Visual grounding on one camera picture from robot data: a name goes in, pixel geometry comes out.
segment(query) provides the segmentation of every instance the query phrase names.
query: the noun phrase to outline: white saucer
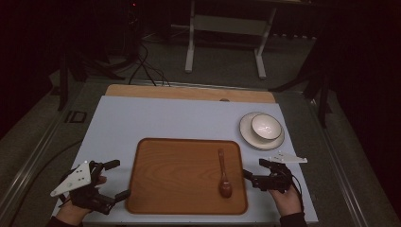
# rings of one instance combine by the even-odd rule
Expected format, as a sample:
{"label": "white saucer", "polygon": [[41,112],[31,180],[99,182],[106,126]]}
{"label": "white saucer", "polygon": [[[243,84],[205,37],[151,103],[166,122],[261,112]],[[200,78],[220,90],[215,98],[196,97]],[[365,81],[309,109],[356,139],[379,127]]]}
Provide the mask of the white saucer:
{"label": "white saucer", "polygon": [[244,115],[239,122],[239,131],[241,132],[242,137],[247,141],[250,145],[258,149],[273,149],[278,148],[284,142],[284,129],[281,127],[281,134],[271,142],[262,142],[257,138],[257,134],[252,129],[252,120],[255,116],[259,114],[268,115],[260,112],[253,112]]}

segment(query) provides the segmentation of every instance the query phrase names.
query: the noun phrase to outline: white table legs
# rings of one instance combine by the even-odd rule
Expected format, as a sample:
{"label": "white table legs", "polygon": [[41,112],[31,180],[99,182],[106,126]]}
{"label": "white table legs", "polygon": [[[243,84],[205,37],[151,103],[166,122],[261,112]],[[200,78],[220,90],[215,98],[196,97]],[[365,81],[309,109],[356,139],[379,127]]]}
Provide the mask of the white table legs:
{"label": "white table legs", "polygon": [[185,72],[191,73],[194,62],[194,35],[195,29],[229,32],[237,34],[259,35],[262,41],[254,50],[257,72],[261,79],[266,78],[265,66],[262,53],[269,37],[272,22],[277,8],[271,9],[270,18],[267,22],[255,20],[243,20],[234,18],[211,17],[195,14],[195,0],[191,1],[191,17],[189,22],[189,45],[186,53]]}

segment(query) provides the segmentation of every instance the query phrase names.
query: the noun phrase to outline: metal frame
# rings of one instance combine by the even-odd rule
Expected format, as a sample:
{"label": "metal frame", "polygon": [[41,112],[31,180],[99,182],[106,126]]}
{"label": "metal frame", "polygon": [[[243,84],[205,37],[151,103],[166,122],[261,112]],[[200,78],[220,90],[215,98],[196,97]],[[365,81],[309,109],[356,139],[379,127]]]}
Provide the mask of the metal frame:
{"label": "metal frame", "polygon": [[82,83],[77,83],[77,85],[74,86],[72,93],[70,93],[70,98],[68,98],[65,103],[65,108],[55,115],[41,140],[15,175],[8,191],[3,195],[0,201],[0,226],[9,226],[13,214],[18,212],[16,210],[18,204],[22,202],[21,199],[24,197],[27,187],[32,183],[32,178],[34,178],[34,173],[39,168],[40,161],[50,146],[59,124],[61,124],[63,119],[67,116],[82,87]]}
{"label": "metal frame", "polygon": [[270,29],[277,8],[272,8],[270,11],[270,18],[266,21],[258,20],[245,20],[236,18],[225,18],[207,15],[197,15],[195,13],[195,0],[191,1],[191,16],[189,20],[189,45],[186,53],[185,72],[192,73],[192,66],[194,62],[194,36],[195,30],[209,30],[217,32],[227,32],[235,34],[247,34],[261,36],[262,41],[260,45],[254,50],[256,60],[257,72],[260,79],[265,79],[266,71],[262,59],[262,53],[265,48],[266,41],[268,40]]}
{"label": "metal frame", "polygon": [[359,206],[359,202],[357,201],[357,196],[355,191],[348,180],[348,177],[342,167],[339,156],[337,155],[336,149],[333,146],[332,139],[330,138],[330,134],[327,129],[323,128],[321,125],[321,121],[317,115],[316,109],[319,109],[318,105],[315,102],[315,99],[306,99],[307,106],[309,110],[312,112],[312,117],[315,120],[316,128],[320,129],[320,134],[324,140],[324,143],[328,147],[328,151],[330,153],[331,163],[333,166],[334,175],[339,182],[340,189],[342,195],[344,197],[345,202],[347,203],[348,209],[350,211],[350,215],[355,223],[355,226],[359,227],[367,227],[369,226],[368,221],[365,218],[365,215],[362,212],[362,209]]}

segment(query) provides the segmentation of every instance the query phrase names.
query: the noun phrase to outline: wooden tray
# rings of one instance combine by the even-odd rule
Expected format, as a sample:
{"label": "wooden tray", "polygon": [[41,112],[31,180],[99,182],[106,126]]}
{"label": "wooden tray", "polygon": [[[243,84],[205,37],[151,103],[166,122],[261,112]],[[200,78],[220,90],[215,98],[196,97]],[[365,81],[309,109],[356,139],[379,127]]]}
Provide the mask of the wooden tray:
{"label": "wooden tray", "polygon": [[[219,148],[233,186],[229,199],[218,192]],[[234,141],[145,138],[138,143],[130,189],[126,207],[133,214],[240,215],[248,208]]]}

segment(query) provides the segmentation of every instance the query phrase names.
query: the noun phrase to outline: dark background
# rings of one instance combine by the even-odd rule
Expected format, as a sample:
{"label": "dark background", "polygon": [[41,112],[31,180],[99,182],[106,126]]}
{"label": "dark background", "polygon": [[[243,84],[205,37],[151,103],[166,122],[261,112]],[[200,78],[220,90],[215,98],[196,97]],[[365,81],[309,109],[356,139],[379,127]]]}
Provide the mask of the dark background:
{"label": "dark background", "polygon": [[[247,1],[257,8],[260,2]],[[132,3],[137,4],[136,9],[130,9]],[[333,75],[330,88],[337,93],[376,176],[401,217],[397,196],[401,188],[396,183],[401,172],[401,98],[397,91],[401,80],[401,3],[312,3],[319,7],[279,5],[271,33],[286,34],[289,39],[295,35],[318,37],[307,64],[313,68],[328,60]],[[243,7],[235,9],[230,2],[206,6],[200,3],[199,9],[211,14],[248,15]],[[109,52],[131,51],[119,45],[125,31],[140,36],[146,25],[168,39],[170,24],[188,22],[189,1],[184,0],[2,1],[0,138],[52,89],[48,76],[59,68],[65,44],[73,44],[93,59],[107,61]],[[338,51],[333,48],[336,44],[346,48]]]}

